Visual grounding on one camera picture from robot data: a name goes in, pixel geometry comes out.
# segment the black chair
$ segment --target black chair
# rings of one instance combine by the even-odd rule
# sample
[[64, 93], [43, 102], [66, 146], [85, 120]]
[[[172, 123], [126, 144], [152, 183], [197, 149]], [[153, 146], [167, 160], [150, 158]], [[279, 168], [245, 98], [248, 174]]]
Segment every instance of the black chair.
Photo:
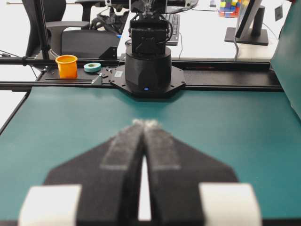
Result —
[[[35, 57], [40, 52], [37, 20], [34, 13], [35, 0], [22, 0], [28, 14], [31, 31], [26, 51], [27, 57]], [[99, 58], [110, 46], [118, 46], [119, 38], [107, 31], [89, 30], [90, 11], [94, 4], [102, 6], [100, 0], [77, 0], [83, 6], [82, 21], [62, 21], [66, 10], [65, 0], [43, 0], [49, 44], [54, 52], [72, 54], [81, 58]], [[80, 27], [81, 30], [65, 31], [68, 27]]]

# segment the keyboard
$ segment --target keyboard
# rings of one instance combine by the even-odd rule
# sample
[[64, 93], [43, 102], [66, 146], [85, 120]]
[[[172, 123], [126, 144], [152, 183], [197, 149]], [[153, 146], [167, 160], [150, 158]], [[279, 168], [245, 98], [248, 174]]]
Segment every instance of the keyboard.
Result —
[[163, 14], [166, 20], [173, 25], [173, 34], [171, 39], [166, 43], [167, 46], [177, 46], [179, 42], [180, 15], [178, 14]]

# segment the orange cup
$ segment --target orange cup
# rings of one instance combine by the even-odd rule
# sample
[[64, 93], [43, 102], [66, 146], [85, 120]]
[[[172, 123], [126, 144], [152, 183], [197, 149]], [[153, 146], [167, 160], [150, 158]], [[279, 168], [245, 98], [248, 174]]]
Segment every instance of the orange cup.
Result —
[[77, 79], [77, 57], [63, 55], [55, 59], [61, 79]]

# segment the tape roll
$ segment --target tape roll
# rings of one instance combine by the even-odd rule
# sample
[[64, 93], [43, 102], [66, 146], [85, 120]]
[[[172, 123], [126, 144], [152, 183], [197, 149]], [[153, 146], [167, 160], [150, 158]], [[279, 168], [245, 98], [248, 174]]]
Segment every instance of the tape roll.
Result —
[[84, 66], [85, 72], [98, 72], [102, 69], [102, 65], [100, 63], [89, 63]]

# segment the teal table surface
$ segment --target teal table surface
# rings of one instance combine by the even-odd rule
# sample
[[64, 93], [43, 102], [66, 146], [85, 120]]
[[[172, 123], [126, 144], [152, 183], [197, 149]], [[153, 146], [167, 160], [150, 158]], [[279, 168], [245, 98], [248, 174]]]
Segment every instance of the teal table surface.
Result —
[[17, 219], [48, 171], [156, 119], [176, 138], [251, 183], [263, 218], [301, 218], [301, 122], [282, 92], [180, 91], [138, 100], [117, 89], [33, 88], [0, 136], [0, 220]]

